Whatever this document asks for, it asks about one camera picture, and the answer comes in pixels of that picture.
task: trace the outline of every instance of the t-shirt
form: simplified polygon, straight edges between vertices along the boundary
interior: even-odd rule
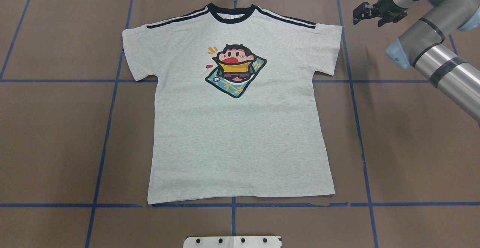
[[[334,194],[312,76],[341,31],[212,3],[125,29],[135,80],[158,77],[148,203]]]

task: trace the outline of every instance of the cartoon character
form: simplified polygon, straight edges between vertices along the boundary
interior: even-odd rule
[[[209,54],[217,51],[216,47],[209,50]],[[245,92],[267,62],[243,44],[226,45],[212,59],[217,67],[205,78],[205,81],[233,98],[239,98]]]
[[[247,47],[240,45],[227,45],[223,51],[212,58],[218,64],[219,77],[230,82],[241,83],[247,81],[255,74],[252,67],[257,57]]]

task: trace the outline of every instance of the cartoon face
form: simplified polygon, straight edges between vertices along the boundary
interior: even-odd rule
[[[218,59],[225,63],[238,63],[246,60],[254,60],[253,54],[245,56],[245,50],[243,49],[228,49],[225,53],[219,54]]]
[[[250,49],[240,45],[226,45],[223,51],[213,58],[218,64],[218,75],[223,79],[233,82],[242,83],[250,79],[255,70],[252,62],[257,57],[252,54]]]

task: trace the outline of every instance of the shirt sleeve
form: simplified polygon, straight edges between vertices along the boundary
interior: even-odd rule
[[[333,75],[340,50],[342,26],[315,24],[315,28],[296,27],[291,40],[293,54],[314,71]]]
[[[157,75],[159,50],[157,39],[152,38],[151,29],[146,26],[125,29],[122,32],[123,51],[128,67],[136,81],[149,75]]]

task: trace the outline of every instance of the black shoulder stripe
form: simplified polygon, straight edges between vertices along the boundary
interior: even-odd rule
[[[178,17],[176,19],[172,19],[172,20],[169,20],[169,21],[166,21],[166,22],[162,22],[162,23],[159,23],[159,24],[156,24],[156,25],[149,25],[149,26],[147,26],[147,29],[154,29],[156,27],[165,26],[165,25],[168,25],[170,23],[185,21],[185,20],[188,20],[188,19],[192,19],[192,18],[195,18],[195,17],[199,17],[201,15],[207,14],[208,12],[209,12],[209,10],[204,7],[203,9],[193,11],[189,14]]]
[[[287,17],[287,18],[290,18],[290,19],[293,19],[293,20],[298,20],[298,21],[301,21],[301,22],[304,22],[304,23],[300,23],[300,22],[296,22],[296,21],[291,21],[291,20],[288,20],[288,19],[285,19],[285,18],[282,18],[282,17],[279,17],[279,16],[275,16],[269,12],[265,12],[263,11],[262,9],[260,9],[259,7],[257,7],[257,11],[259,11],[259,13],[261,14],[264,14],[268,17],[271,17],[273,19],[277,19],[277,20],[280,20],[280,21],[283,21],[285,23],[290,23],[290,24],[294,24],[294,25],[297,25],[297,26],[304,26],[304,27],[307,27],[309,29],[315,29],[315,23],[312,23],[312,22],[308,22],[308,21],[305,21],[305,20],[300,20],[300,19],[296,19],[296,18],[293,18],[293,17],[288,17],[288,16],[284,16],[284,17]]]

